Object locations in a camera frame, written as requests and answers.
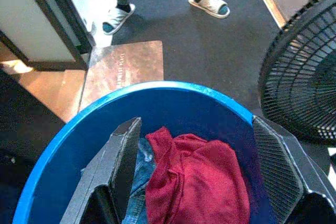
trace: red cloth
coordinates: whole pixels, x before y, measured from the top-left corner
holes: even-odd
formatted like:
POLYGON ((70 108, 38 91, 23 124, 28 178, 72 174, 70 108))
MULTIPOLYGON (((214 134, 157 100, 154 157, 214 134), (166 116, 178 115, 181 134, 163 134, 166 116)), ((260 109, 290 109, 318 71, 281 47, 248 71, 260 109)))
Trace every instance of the red cloth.
POLYGON ((193 134, 148 134, 157 164, 146 187, 149 224, 247 224, 250 208, 235 152, 193 134))

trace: fan grille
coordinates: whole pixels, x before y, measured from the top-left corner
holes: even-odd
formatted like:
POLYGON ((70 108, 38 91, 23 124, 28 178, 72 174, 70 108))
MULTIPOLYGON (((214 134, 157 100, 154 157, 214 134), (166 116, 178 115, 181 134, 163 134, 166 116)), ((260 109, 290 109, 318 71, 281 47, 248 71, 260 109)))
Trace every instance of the fan grille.
POLYGON ((266 79, 262 107, 301 139, 336 140, 336 5, 283 47, 266 79))

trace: gray carpet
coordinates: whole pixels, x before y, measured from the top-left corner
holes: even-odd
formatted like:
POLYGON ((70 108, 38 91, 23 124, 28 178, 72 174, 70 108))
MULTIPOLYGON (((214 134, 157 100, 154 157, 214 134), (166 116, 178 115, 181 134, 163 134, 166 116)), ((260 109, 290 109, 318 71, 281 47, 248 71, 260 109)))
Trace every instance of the gray carpet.
POLYGON ((279 31, 263 0, 226 0, 224 20, 187 0, 131 0, 137 7, 113 44, 163 41, 165 80, 200 83, 258 108, 260 63, 279 31))

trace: blue laundry basket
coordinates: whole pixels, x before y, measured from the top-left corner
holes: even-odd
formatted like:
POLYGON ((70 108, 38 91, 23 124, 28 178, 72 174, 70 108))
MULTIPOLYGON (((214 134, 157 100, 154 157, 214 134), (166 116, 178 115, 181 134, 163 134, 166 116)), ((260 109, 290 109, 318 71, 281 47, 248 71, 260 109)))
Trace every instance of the blue laundry basket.
POLYGON ((259 170, 253 115, 210 88, 164 81, 115 91, 66 124, 35 165, 13 223, 59 223, 76 189, 81 169, 120 123, 135 116, 142 118, 142 136, 164 125, 173 136, 194 133, 207 140, 229 143, 247 178, 250 223, 276 223, 259 170))

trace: brown mat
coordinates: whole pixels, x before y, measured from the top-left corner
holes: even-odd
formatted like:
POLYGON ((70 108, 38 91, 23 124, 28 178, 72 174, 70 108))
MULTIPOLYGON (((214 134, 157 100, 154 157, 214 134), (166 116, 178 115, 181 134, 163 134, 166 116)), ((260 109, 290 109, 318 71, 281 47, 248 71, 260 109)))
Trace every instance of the brown mat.
POLYGON ((95 48, 80 110, 110 92, 135 83, 163 80, 161 41, 95 48))

